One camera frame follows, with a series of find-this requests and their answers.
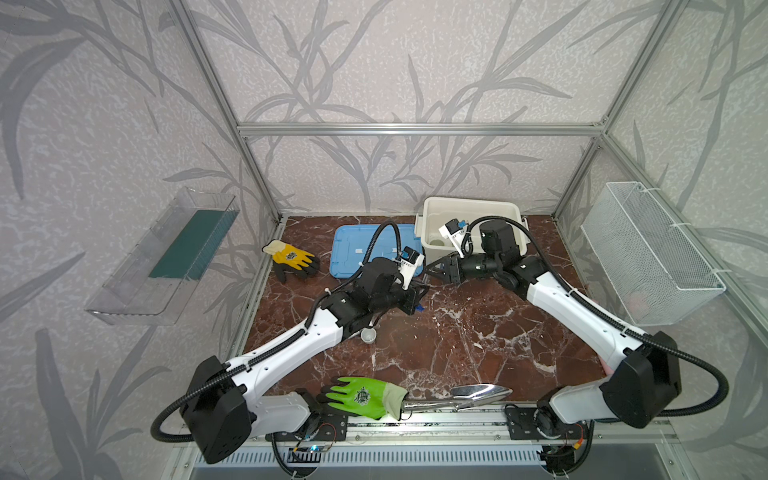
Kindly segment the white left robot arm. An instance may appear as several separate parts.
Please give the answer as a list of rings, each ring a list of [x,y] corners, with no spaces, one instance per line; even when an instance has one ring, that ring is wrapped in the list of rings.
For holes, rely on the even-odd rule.
[[[211,356],[199,364],[187,392],[153,420],[151,437],[193,442],[214,464],[252,436],[301,429],[317,411],[312,399],[301,393],[271,396],[269,390],[315,355],[369,327],[377,314],[393,308],[414,313],[428,290],[415,279],[424,259],[402,244],[392,259],[366,250],[356,272],[321,294],[305,320],[238,357]]]

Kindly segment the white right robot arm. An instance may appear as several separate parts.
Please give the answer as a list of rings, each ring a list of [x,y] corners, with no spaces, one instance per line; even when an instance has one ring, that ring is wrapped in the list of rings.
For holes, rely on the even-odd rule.
[[[515,235],[531,233],[520,222],[496,215],[451,219],[438,232],[454,250],[430,263],[428,275],[455,285],[493,279],[558,320],[608,365],[605,378],[555,388],[538,401],[533,420],[542,436],[556,439],[567,426],[592,421],[642,429],[657,417],[697,415],[726,400],[729,381],[717,367],[679,350],[669,335],[651,335],[603,309],[570,285],[543,250],[522,254]],[[696,405],[672,409],[682,392],[682,362],[708,372],[717,387]]]

